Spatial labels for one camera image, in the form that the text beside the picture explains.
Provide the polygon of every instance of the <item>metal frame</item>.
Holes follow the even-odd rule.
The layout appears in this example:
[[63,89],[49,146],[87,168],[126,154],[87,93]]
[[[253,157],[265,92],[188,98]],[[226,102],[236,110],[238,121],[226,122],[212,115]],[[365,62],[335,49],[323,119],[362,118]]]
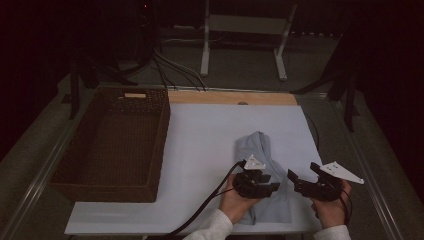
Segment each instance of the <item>metal frame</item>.
[[278,48],[274,49],[274,58],[280,80],[287,80],[282,54],[290,33],[296,8],[297,5],[293,4],[287,19],[226,16],[210,14],[209,0],[206,0],[205,32],[200,75],[207,76],[209,73],[209,31],[281,34],[281,43]]
[[355,135],[353,135],[349,129],[346,127],[344,123],[343,117],[343,106],[341,102],[330,102],[331,107],[333,108],[338,122],[342,127],[346,140],[348,141],[348,145],[351,148],[352,152],[355,154],[357,162],[359,163],[359,168],[361,171],[361,175],[364,177],[365,186],[369,191],[369,195],[371,200],[374,203],[374,207],[377,211],[377,214],[380,217],[381,223],[386,231],[387,236],[390,240],[403,240],[403,235],[400,231],[400,227],[398,226],[396,220],[394,219],[389,205],[387,204],[387,200],[384,197],[383,193],[378,186],[377,181],[372,174],[371,168],[368,165],[367,159],[362,152]]
[[[88,91],[89,98],[92,98],[93,91]],[[49,156],[46,158],[40,171],[37,173],[35,178],[32,180],[27,191],[24,194],[21,202],[16,208],[15,212],[7,222],[5,228],[1,232],[1,240],[12,240],[16,239],[25,221],[29,217],[31,211],[34,209],[38,199],[47,186],[50,176],[53,174],[54,169],[61,159],[63,152],[65,151],[69,141],[72,138],[72,134],[75,132],[79,122],[81,121],[84,112],[88,108],[89,101],[82,104],[78,113],[76,113],[73,120],[69,120],[64,126],[64,129],[59,136],[56,144],[53,146]]]

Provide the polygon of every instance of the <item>floor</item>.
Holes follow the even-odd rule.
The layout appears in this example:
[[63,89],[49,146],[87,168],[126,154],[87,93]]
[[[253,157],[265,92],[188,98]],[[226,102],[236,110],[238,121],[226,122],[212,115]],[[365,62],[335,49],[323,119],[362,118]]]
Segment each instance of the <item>floor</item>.
[[[169,40],[182,38],[180,31],[164,34],[160,55],[173,62],[200,71],[201,41]],[[251,36],[217,35],[211,49],[209,75],[202,78],[207,90],[240,90],[288,92],[317,80],[337,45],[337,40],[325,37],[290,36],[283,53],[288,80],[280,81],[274,63],[274,40],[255,41]],[[203,90],[196,74],[189,79],[175,70],[160,65],[170,82],[168,88]],[[99,75],[105,83],[106,76]],[[154,61],[129,80],[143,86],[161,86],[160,72]],[[319,145],[323,162],[338,161],[359,172],[369,182],[354,186],[352,200],[354,214],[349,225],[352,239],[420,239],[424,238],[424,210],[397,160],[364,102],[357,93],[355,106],[360,116],[355,117],[355,133],[347,132],[340,117],[343,102],[325,99],[330,85],[309,94],[296,96],[308,115],[311,133]],[[141,239],[141,236],[67,236],[64,235],[72,203],[49,187],[36,193],[38,201],[29,208],[17,228],[10,228],[20,199],[30,186],[52,149],[69,126],[69,105],[62,98],[69,93],[69,77],[59,84],[58,96],[46,107],[25,132],[0,165],[0,228],[12,229],[16,234],[2,235],[1,239]],[[282,236],[232,236],[228,239],[281,239]],[[289,235],[285,239],[312,239],[312,234]]]

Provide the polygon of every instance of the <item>hand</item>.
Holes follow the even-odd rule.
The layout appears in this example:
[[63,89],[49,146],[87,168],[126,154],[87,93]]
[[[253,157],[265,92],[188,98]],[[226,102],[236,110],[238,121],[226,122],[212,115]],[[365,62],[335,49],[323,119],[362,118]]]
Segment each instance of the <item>hand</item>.
[[[350,194],[352,187],[344,179],[341,182],[343,190]],[[349,197],[346,193],[342,192],[341,197],[347,205]],[[312,209],[318,214],[323,229],[345,224],[345,209],[340,200],[332,202],[321,202],[313,198],[311,200],[313,202]]]
[[[231,174],[228,177],[227,186],[223,191],[233,188],[233,181],[235,177],[235,174]],[[244,213],[260,200],[261,199],[243,198],[236,190],[231,190],[222,195],[219,209],[227,215],[233,224],[236,224],[243,217]]]

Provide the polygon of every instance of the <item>white board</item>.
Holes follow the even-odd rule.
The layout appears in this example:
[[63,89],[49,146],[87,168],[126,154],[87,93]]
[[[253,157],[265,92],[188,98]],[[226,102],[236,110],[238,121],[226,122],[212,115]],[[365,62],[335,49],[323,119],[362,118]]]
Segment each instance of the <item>white board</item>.
[[[155,203],[77,202],[65,234],[171,232],[183,224],[234,165],[235,141],[261,131],[271,140],[271,156],[287,171],[316,182],[311,162],[322,164],[301,107],[171,104],[171,119]],[[309,199],[287,186],[292,222],[237,224],[234,233],[297,233],[320,229]],[[183,233],[195,230],[218,206],[214,199]]]

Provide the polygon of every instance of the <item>wire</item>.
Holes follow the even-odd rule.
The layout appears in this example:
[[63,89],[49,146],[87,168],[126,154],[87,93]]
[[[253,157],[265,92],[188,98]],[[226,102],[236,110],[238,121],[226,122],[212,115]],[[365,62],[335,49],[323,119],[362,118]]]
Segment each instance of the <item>wire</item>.
[[165,66],[165,67],[167,67],[167,68],[170,68],[170,69],[172,69],[172,70],[174,70],[174,71],[176,71],[177,73],[179,73],[179,74],[181,74],[184,78],[186,78],[196,89],[197,89],[197,91],[199,91],[200,92],[200,89],[196,86],[196,84],[193,82],[193,80],[192,79],[190,79],[186,74],[184,74],[185,72],[184,71],[182,71],[181,69],[179,69],[179,68],[176,68],[175,66],[173,66],[173,65],[170,65],[169,63],[167,63],[167,62],[165,62],[165,63],[162,63],[162,62],[159,62],[159,64],[162,64],[163,66]]
[[345,190],[342,190],[342,191],[346,194],[347,199],[349,200],[349,204],[350,204],[349,219],[350,219],[352,217],[352,213],[353,213],[353,202],[352,202],[352,199],[350,198],[349,194]]
[[106,74],[112,77],[115,81],[120,82],[123,85],[133,85],[133,86],[138,85],[138,83],[129,81],[125,77],[121,76],[119,73],[116,73],[113,70],[109,69],[107,66],[102,66],[101,64],[97,63],[88,55],[85,55],[83,57],[84,57],[84,60],[86,60],[93,68],[97,70],[97,72]]
[[[227,35],[228,35],[228,32],[226,32],[221,37],[219,37],[217,39],[209,40],[208,42],[218,42],[218,41],[222,40]],[[170,39],[163,40],[161,43],[167,43],[167,42],[198,42],[198,41],[204,41],[204,40],[205,39],[203,39],[203,38],[197,38],[197,39],[170,38]]]
[[269,34],[254,34],[254,35],[250,35],[250,36],[258,36],[258,38],[256,40],[247,40],[246,38],[243,39],[243,35],[244,36],[248,36],[246,33],[230,33],[229,37],[232,38],[233,42],[232,45],[234,47],[238,46],[238,47],[252,47],[256,44],[260,44],[260,43],[264,43],[266,42],[266,40],[268,40],[271,35]]
[[190,68],[188,68],[188,67],[185,67],[185,66],[183,66],[183,65],[180,65],[180,64],[178,64],[178,63],[176,63],[176,62],[173,62],[173,61],[171,61],[171,60],[169,60],[169,59],[167,59],[167,58],[165,58],[164,56],[162,56],[161,54],[159,54],[159,52],[156,50],[156,49],[154,49],[154,53],[155,53],[155,55],[157,55],[160,59],[162,59],[162,60],[164,60],[165,62],[168,62],[169,64],[171,64],[171,65],[174,65],[174,66],[176,66],[176,67],[179,67],[180,69],[182,68],[182,70],[183,71],[185,71],[186,73],[189,73],[190,75],[192,75],[193,73],[194,73],[194,75],[195,75],[195,77],[199,80],[199,82],[202,84],[202,87],[203,87],[203,90],[206,92],[206,88],[207,89],[209,89],[209,87],[208,86],[206,86],[206,84],[203,82],[203,80],[202,80],[202,78],[200,77],[200,75],[196,72],[196,71],[194,71],[193,69],[190,69]]
[[137,57],[137,52],[138,52],[138,31],[135,34],[135,47],[134,47],[134,53],[131,59],[135,59]]
[[225,175],[224,179],[221,181],[221,183],[218,185],[218,187],[209,195],[208,198],[206,198],[206,200],[202,203],[202,205],[200,205],[200,207],[193,214],[193,216],[191,216],[190,219],[187,220],[187,222],[185,222],[183,225],[181,225],[179,228],[175,229],[174,231],[162,236],[160,239],[168,239],[169,237],[176,235],[177,233],[184,230],[188,225],[190,225],[199,216],[199,214],[203,211],[203,209],[205,209],[205,207],[209,204],[209,202],[213,198],[215,198],[216,196],[219,195],[219,193],[218,193],[219,189],[221,189],[222,185],[224,185],[225,181],[227,181],[228,177],[234,171],[234,169],[238,166],[241,166],[242,163],[243,163],[243,161],[239,161],[236,164],[234,164],[234,166],[230,169],[230,171],[228,171],[227,175]]
[[166,82],[169,82],[169,83],[171,83],[171,84],[174,86],[174,90],[178,91],[178,89],[177,89],[177,87],[175,86],[175,84],[174,84],[171,80],[169,80],[169,79],[168,79],[168,77],[166,76],[165,72],[163,71],[163,69],[162,69],[162,68],[161,68],[161,66],[159,65],[159,62],[158,62],[155,58],[153,58],[153,61],[156,63],[157,70],[159,71],[160,78],[161,78],[162,83],[163,83],[163,85],[165,86],[165,88],[167,88],[167,87],[168,87],[168,86],[166,85]]
[[118,73],[119,73],[119,74],[122,74],[122,75],[125,75],[126,77],[131,77],[131,76],[133,76],[133,75],[135,75],[135,74],[137,74],[137,73],[139,73],[139,72],[143,71],[144,69],[146,69],[146,67],[147,67],[148,65],[149,65],[149,64],[137,65],[137,66],[132,67],[132,68],[128,68],[128,69],[121,70],[121,71],[119,71]]
[[225,190],[225,191],[222,191],[222,192],[220,192],[220,193],[217,193],[214,197],[218,197],[219,195],[224,194],[224,193],[229,192],[229,191],[234,190],[234,189],[235,189],[235,188],[227,189],[227,190]]
[[344,202],[343,198],[340,196],[339,199],[340,199],[340,202],[343,205],[343,209],[344,209],[344,212],[345,212],[345,225],[347,226],[347,225],[349,225],[349,220],[350,220],[349,210],[347,209],[346,203]]

